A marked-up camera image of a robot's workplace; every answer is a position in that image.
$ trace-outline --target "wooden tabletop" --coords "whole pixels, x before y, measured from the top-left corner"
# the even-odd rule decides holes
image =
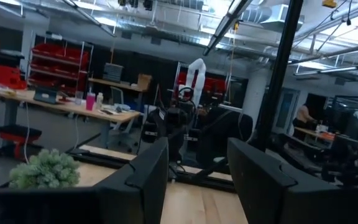
[[[53,105],[50,103],[44,103],[41,101],[34,100],[34,94],[35,94],[35,91],[30,91],[30,90],[18,90],[18,91],[16,91],[16,95],[9,95],[7,93],[0,92],[0,96],[3,98],[17,100],[17,101],[23,101],[26,103],[39,105],[39,106],[43,106],[46,108],[62,110],[62,111],[66,111],[69,113],[72,112],[75,114],[80,114],[80,115],[89,116],[89,117],[93,117],[93,118],[104,119],[104,120],[113,121],[113,122],[120,122],[120,123],[128,122],[132,118],[136,118],[140,115],[140,113],[137,111],[121,113],[118,115],[108,115],[108,114],[100,113],[95,108],[92,111],[89,111],[89,110],[85,109],[85,104],[76,105],[74,102],[67,102],[67,103],[61,103],[61,104],[59,103],[59,104]]]
[[[101,149],[98,147],[93,147],[93,146],[88,146],[88,145],[81,146],[80,148],[84,149],[84,150],[89,150],[90,152],[93,152],[93,153],[103,154],[103,155],[117,157],[117,158],[121,158],[121,159],[127,159],[127,160],[133,160],[136,157],[136,155],[123,153],[123,152],[117,152],[117,151],[113,151],[113,150]],[[201,171],[201,169],[195,168],[195,167],[183,166],[183,168],[186,170],[186,172],[189,172],[192,174],[196,174],[199,171]],[[213,172],[209,176],[218,178],[218,179],[222,179],[222,180],[232,180],[231,175],[222,174],[219,172]]]
[[[128,155],[91,146],[82,147],[108,156]],[[92,186],[116,170],[82,163],[78,186]],[[238,196],[227,192],[182,183],[169,183],[161,224],[240,224],[248,223]]]
[[[329,137],[329,136],[323,135],[321,133],[317,133],[316,131],[313,131],[313,130],[310,130],[310,129],[297,128],[297,127],[294,127],[294,129],[296,129],[298,131],[301,131],[301,132],[303,132],[305,134],[308,134],[310,136],[323,139],[325,141],[333,141],[334,140],[333,137]]]
[[[111,81],[102,80],[102,79],[98,79],[98,78],[89,78],[88,81],[94,82],[94,83],[100,83],[100,84],[103,84],[103,85],[115,86],[115,87],[118,87],[118,88],[124,88],[124,89],[127,89],[127,90],[138,91],[138,92],[142,92],[142,93],[145,93],[145,92],[148,91],[148,89],[141,89],[141,88],[138,88],[138,87],[133,87],[133,86],[130,86],[130,85],[111,82]]]

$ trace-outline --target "cardboard box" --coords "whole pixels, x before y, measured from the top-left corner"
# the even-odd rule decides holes
[[[137,76],[137,87],[141,90],[148,90],[151,81],[151,75],[139,74]]]

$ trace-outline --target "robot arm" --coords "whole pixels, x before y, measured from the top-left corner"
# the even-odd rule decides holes
[[[197,80],[196,80],[196,84],[194,87],[194,94],[193,94],[193,97],[191,100],[197,108],[200,103],[200,98],[201,98],[201,94],[203,93],[203,88],[204,88],[204,83],[205,83],[206,66],[205,66],[203,59],[199,58],[189,65],[188,70],[187,70],[187,76],[186,76],[186,85],[180,85],[179,92],[183,88],[192,88],[191,84],[193,83],[196,70],[198,70],[198,75],[197,75]]]

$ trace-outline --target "cup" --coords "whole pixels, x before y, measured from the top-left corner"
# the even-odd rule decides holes
[[[85,108],[87,110],[93,110],[93,105],[94,105],[94,100],[95,100],[95,94],[94,93],[88,93],[86,95],[86,106]]]
[[[75,101],[74,101],[74,103],[76,105],[81,105],[82,97],[84,97],[84,93],[82,91],[76,91],[75,92]]]

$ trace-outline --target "black pole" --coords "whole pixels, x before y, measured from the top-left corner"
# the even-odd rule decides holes
[[[278,46],[277,58],[274,63],[266,101],[261,108],[277,108],[302,5],[303,0],[291,0],[288,6],[288,14],[285,18],[283,34],[281,36],[280,45]],[[257,137],[255,141],[251,143],[261,151],[266,150],[266,143],[272,131],[275,112],[275,110],[262,111],[260,125],[257,128]]]

